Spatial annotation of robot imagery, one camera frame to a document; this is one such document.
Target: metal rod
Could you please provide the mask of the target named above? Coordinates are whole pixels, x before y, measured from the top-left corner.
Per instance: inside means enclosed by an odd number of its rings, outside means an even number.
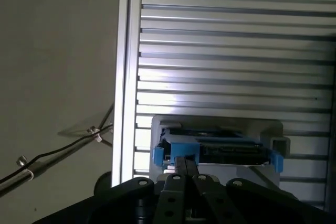
[[[95,139],[94,137],[84,139],[83,141],[78,142],[77,144],[72,146],[71,148],[64,150],[63,152],[60,152],[59,154],[56,154],[54,157],[44,162],[36,162],[34,165],[29,167],[29,170],[34,174],[33,179],[37,178],[39,175],[44,173],[47,169],[61,162],[63,159],[67,158],[71,154],[82,149],[84,146],[91,143],[94,139]],[[25,172],[1,184],[0,185],[0,197],[8,194],[10,191],[21,186],[22,184],[26,183],[29,180],[31,180],[31,174],[29,172]]]

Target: blue plastic part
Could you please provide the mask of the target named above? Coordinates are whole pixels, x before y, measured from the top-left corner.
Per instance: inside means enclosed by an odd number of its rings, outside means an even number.
[[[171,143],[170,163],[175,164],[175,157],[195,155],[196,164],[200,162],[200,144],[199,143]]]
[[[276,151],[270,152],[271,164],[274,166],[276,173],[282,173],[284,171],[284,159],[283,158],[284,157]]]
[[[155,147],[153,150],[153,161],[154,164],[157,166],[162,166],[163,165],[163,151],[164,149],[161,147]]]

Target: screw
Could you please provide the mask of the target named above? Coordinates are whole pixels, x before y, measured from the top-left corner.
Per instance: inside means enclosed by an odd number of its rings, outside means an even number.
[[[233,181],[233,184],[235,186],[242,186],[243,185],[243,183],[241,181],[239,181],[239,180]]]
[[[197,178],[199,178],[200,180],[205,180],[206,177],[204,175],[199,175]]]
[[[16,161],[16,164],[20,167],[26,165],[27,163],[27,158],[24,155],[20,156]]]

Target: bolt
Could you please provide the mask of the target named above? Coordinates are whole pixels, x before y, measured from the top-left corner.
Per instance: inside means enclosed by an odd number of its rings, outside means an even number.
[[[206,176],[204,176],[204,175],[199,175],[197,178],[199,178],[200,180],[205,180],[205,179],[206,179]]]
[[[233,181],[233,184],[235,186],[242,186],[243,185],[243,183],[241,181],[239,181],[239,180]]]

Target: gray wall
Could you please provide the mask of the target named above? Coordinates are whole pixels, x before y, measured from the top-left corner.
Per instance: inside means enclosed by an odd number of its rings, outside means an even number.
[[[0,0],[0,177],[69,144],[114,100],[118,0]],[[0,199],[1,223],[31,223],[92,195],[112,150],[91,143]]]

